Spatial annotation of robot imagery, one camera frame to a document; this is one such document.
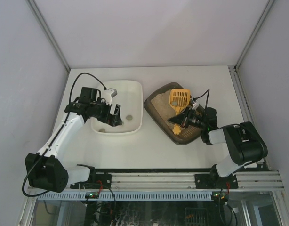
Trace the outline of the yellow plastic litter scoop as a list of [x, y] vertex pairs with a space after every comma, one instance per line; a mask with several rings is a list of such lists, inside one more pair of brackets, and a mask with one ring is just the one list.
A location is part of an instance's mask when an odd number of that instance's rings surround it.
[[[173, 106], [172, 102], [176, 101], [177, 106]], [[172, 89], [169, 95], [169, 105], [175, 111], [175, 114], [180, 114], [190, 101], [190, 91], [188, 89]]]

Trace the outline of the dark translucent litter box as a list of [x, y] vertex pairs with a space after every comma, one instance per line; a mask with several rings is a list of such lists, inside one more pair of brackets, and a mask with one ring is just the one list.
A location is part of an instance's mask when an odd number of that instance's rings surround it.
[[181, 89], [177, 82], [168, 83], [154, 91], [144, 102], [144, 108], [160, 129], [177, 145], [186, 145], [201, 136], [201, 129], [189, 126], [178, 135], [173, 133], [174, 124], [168, 119], [175, 116], [175, 110], [169, 104], [169, 95], [173, 89]]

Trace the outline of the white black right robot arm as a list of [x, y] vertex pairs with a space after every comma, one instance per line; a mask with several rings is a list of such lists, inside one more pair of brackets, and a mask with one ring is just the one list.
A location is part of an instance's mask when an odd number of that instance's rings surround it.
[[207, 145], [226, 144], [228, 156], [210, 170], [213, 182], [227, 179], [239, 169], [256, 163], [268, 155], [267, 146], [252, 122], [218, 127], [217, 111], [211, 107], [205, 108], [202, 115], [187, 107], [178, 115], [169, 118], [168, 122], [184, 129], [189, 126], [200, 128], [201, 139]]

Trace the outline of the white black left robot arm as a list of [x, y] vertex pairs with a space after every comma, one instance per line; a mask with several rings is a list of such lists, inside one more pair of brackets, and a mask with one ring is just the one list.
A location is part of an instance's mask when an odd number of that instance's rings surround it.
[[25, 158], [27, 175], [22, 185], [24, 195], [27, 195], [26, 183], [42, 189], [44, 193], [60, 193], [68, 185], [89, 180], [94, 167], [77, 164], [66, 169], [63, 166], [63, 158], [70, 141], [88, 119], [96, 118], [111, 127], [122, 125], [120, 105], [117, 104], [114, 112], [111, 111], [112, 99], [115, 96], [117, 90], [113, 88], [100, 91], [96, 88], [82, 87], [80, 96], [69, 101], [63, 119], [46, 144], [37, 153], [30, 153]]

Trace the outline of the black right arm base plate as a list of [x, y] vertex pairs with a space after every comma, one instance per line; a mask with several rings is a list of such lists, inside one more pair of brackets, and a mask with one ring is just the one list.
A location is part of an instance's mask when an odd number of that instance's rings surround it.
[[236, 175], [214, 179], [210, 174], [195, 174], [194, 179], [197, 189], [221, 189], [228, 188], [228, 185], [231, 189], [239, 188]]

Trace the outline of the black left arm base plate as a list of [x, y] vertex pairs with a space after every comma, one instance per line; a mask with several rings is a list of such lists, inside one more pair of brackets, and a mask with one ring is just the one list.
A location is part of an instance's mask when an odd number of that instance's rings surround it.
[[109, 173], [91, 174], [90, 178], [85, 182], [70, 185], [71, 189], [107, 189], [111, 188], [112, 175]]

